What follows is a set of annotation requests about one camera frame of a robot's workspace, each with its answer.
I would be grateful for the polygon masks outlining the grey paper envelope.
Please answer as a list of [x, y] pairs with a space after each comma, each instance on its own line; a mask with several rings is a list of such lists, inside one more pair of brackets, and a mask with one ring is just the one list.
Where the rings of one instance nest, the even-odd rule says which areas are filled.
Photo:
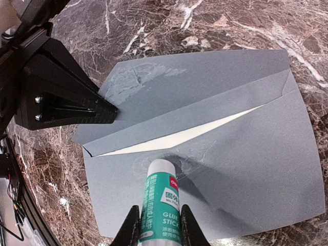
[[[295, 224], [325, 212], [313, 128], [285, 50], [174, 54], [117, 63], [99, 94], [114, 123], [80, 125], [99, 232], [114, 237], [141, 205], [155, 159], [174, 164], [181, 204], [208, 240]], [[171, 149], [98, 157], [263, 105]]]

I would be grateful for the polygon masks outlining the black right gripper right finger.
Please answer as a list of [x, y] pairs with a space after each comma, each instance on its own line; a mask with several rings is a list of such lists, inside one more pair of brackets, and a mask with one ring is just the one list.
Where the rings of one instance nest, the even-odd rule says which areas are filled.
[[183, 246], [210, 246], [187, 204], [182, 206], [180, 220]]

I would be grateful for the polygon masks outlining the beige ornate letter paper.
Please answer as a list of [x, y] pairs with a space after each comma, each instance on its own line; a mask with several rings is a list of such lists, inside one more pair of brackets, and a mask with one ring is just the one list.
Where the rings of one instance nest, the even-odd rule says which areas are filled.
[[142, 142], [142, 143], [138, 143], [136, 145], [126, 147], [126, 148], [123, 148], [120, 150], [101, 154], [101, 155], [98, 155], [98, 157], [171, 149], [184, 142], [187, 142], [198, 136], [206, 134], [216, 128], [219, 128], [219, 127], [221, 127], [235, 119], [238, 119], [252, 111], [255, 111], [263, 106], [264, 106], [264, 104], [254, 107], [254, 108], [251, 108], [251, 109], [248, 109], [248, 110], [245, 110], [245, 111], [242, 111], [242, 112], [234, 114], [234, 115], [224, 117], [222, 119], [218, 119], [218, 120], [215, 120], [212, 122], [208, 122], [206, 124], [195, 126], [195, 127], [192, 127], [192, 128], [180, 131], [180, 132], [172, 133], [167, 136], [159, 137], [159, 138], [149, 140], [146, 142]]

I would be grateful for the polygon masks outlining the green and white glue stick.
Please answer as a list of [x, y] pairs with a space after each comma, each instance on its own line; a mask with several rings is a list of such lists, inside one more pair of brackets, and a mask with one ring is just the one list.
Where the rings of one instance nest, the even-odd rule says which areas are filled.
[[178, 181], [171, 162], [151, 162], [143, 196], [138, 244], [182, 245]]

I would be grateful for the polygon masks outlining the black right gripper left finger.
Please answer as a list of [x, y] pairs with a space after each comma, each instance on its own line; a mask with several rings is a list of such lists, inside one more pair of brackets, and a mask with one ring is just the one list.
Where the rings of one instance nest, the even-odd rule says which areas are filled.
[[137, 246], [140, 236], [139, 206], [133, 205], [110, 246]]

